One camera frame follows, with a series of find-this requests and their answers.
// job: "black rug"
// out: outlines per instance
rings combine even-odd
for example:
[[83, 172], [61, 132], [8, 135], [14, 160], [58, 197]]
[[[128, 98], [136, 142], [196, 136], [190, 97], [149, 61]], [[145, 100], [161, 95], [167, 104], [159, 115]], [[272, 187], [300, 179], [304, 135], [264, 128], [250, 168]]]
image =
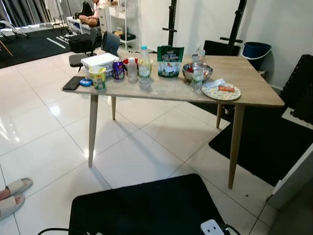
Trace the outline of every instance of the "black rug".
[[[216, 105], [193, 104], [216, 115]], [[285, 110], [286, 107], [245, 109], [237, 163], [273, 186], [288, 173], [313, 142], [313, 130], [281, 118]], [[229, 158], [233, 115], [223, 114], [222, 118], [231, 124], [209, 145]]]
[[[12, 52], [13, 57], [5, 49], [2, 49], [0, 51], [0, 68], [69, 52], [69, 45], [56, 39], [57, 36], [61, 36], [60, 29], [35, 31], [30, 34], [28, 39], [9, 36], [12, 40], [10, 41], [1, 38], [6, 47]], [[47, 38], [60, 43], [65, 48], [48, 41]]]
[[203, 235], [200, 224], [209, 219], [223, 222], [201, 177], [190, 174], [78, 196], [69, 228], [104, 235]]

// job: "black pole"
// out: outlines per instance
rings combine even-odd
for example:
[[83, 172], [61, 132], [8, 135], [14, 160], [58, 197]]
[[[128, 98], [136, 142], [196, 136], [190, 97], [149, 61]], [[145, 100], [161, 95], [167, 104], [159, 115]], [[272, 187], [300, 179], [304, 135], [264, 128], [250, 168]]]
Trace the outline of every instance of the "black pole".
[[244, 10], [246, 7], [246, 2], [247, 0], [240, 0], [239, 2], [238, 10], [235, 12], [236, 16], [235, 16], [233, 28], [231, 29], [229, 38], [220, 37], [221, 40], [228, 41], [228, 50], [227, 50], [228, 55], [232, 54], [235, 43], [243, 42], [242, 40], [238, 40], [236, 38], [237, 38], [238, 30], [240, 27], [241, 19], [243, 17]]
[[172, 0], [171, 5], [169, 6], [170, 16], [169, 16], [169, 20], [168, 20], [168, 28], [162, 28], [163, 30], [169, 31], [168, 45], [170, 45], [170, 46], [173, 46], [174, 32], [177, 32], [177, 30], [174, 29], [175, 28], [176, 5], [177, 5], [177, 0]]

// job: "patterned plate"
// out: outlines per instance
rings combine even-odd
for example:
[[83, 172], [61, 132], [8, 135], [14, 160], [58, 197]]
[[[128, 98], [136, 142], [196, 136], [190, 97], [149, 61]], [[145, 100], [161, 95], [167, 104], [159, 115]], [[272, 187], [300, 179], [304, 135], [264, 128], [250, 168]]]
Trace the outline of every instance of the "patterned plate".
[[202, 86], [202, 92], [210, 98], [218, 100], [234, 100], [241, 96], [240, 90], [229, 83], [225, 84], [225, 87], [231, 87], [235, 89], [235, 92], [223, 92], [219, 91], [219, 87], [210, 87]]

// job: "slipper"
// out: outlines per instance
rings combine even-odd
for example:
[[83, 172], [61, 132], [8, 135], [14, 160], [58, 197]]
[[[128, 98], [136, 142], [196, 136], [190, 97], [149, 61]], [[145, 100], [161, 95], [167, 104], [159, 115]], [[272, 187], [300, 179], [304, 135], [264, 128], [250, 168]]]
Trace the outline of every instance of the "slipper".
[[16, 193], [22, 193], [29, 189], [33, 185], [33, 180], [29, 178], [23, 178], [21, 180], [14, 181], [10, 183], [5, 188], [10, 190], [11, 196], [15, 195]]
[[[20, 203], [16, 204], [15, 197], [20, 197]], [[9, 217], [16, 212], [24, 203], [25, 198], [23, 194], [16, 194], [7, 199], [0, 201], [0, 221]]]

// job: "electrical outlet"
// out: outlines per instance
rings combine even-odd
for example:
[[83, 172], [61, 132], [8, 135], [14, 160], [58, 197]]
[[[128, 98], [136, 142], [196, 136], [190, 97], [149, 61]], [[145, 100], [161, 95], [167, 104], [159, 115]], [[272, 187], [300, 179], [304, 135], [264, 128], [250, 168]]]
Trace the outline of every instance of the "electrical outlet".
[[223, 231], [214, 219], [210, 219], [202, 223], [201, 229], [205, 235], [224, 235]]

